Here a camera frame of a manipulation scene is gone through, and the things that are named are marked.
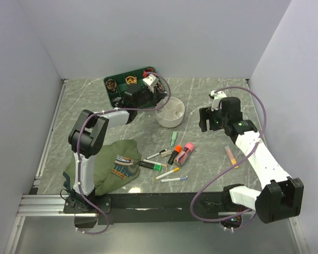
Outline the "white round pen holder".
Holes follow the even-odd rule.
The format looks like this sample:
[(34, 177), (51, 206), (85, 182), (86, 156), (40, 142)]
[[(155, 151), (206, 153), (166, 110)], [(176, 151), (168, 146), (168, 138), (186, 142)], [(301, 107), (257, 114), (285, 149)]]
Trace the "white round pen holder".
[(169, 102), (155, 112), (155, 118), (161, 126), (174, 128), (181, 124), (184, 114), (184, 103), (176, 97), (170, 97)]

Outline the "white marker black cap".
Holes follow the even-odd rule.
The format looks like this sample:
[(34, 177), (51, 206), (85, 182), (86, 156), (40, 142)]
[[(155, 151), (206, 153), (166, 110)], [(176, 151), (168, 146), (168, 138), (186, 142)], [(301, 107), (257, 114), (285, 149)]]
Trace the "white marker black cap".
[(152, 158), (154, 158), (154, 157), (156, 157), (156, 156), (158, 156), (158, 155), (160, 155), (160, 154), (162, 154), (162, 153), (164, 153), (166, 151), (167, 151), (167, 149), (163, 149), (163, 150), (161, 150), (161, 151), (159, 151), (159, 152), (157, 152), (157, 153), (155, 153), (153, 155), (150, 155), (150, 156), (146, 157), (146, 159), (150, 160), (150, 159), (152, 159)]

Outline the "black marker green cap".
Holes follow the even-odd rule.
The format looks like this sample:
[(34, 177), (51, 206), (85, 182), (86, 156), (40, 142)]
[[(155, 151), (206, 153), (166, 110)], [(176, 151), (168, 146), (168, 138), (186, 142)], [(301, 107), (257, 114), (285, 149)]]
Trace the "black marker green cap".
[(151, 169), (151, 170), (155, 170), (155, 171), (161, 171), (161, 169), (162, 169), (161, 165), (153, 164), (153, 163), (150, 163), (150, 162), (140, 161), (138, 164), (141, 167), (145, 167), (145, 168), (148, 168), (148, 169)]

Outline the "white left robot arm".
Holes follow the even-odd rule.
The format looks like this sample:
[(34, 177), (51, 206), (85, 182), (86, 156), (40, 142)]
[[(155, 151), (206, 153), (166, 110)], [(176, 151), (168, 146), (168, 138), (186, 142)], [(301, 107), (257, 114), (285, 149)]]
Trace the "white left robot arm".
[(101, 150), (108, 128), (131, 123), (138, 111), (151, 111), (146, 107), (151, 104), (156, 110), (169, 99), (171, 90), (160, 90), (157, 85), (139, 87), (130, 84), (122, 96), (113, 100), (115, 108), (107, 111), (92, 112), (82, 110), (76, 120), (69, 136), (68, 143), (75, 155), (75, 181), (73, 190), (81, 196), (76, 201), (76, 206), (84, 213), (95, 208), (95, 199), (90, 196), (94, 193), (93, 173), (95, 157)]

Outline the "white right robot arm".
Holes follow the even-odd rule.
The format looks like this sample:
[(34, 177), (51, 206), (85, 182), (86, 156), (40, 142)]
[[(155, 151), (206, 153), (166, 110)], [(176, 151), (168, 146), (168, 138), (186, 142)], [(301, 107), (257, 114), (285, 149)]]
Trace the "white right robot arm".
[(226, 186), (222, 192), (222, 205), (228, 211), (239, 205), (256, 211), (259, 219), (267, 224), (299, 216), (304, 184), (292, 178), (277, 163), (260, 138), (257, 127), (243, 118), (241, 101), (216, 93), (212, 105), (199, 110), (202, 132), (224, 130), (233, 143), (248, 157), (260, 184), (261, 191), (242, 184)]

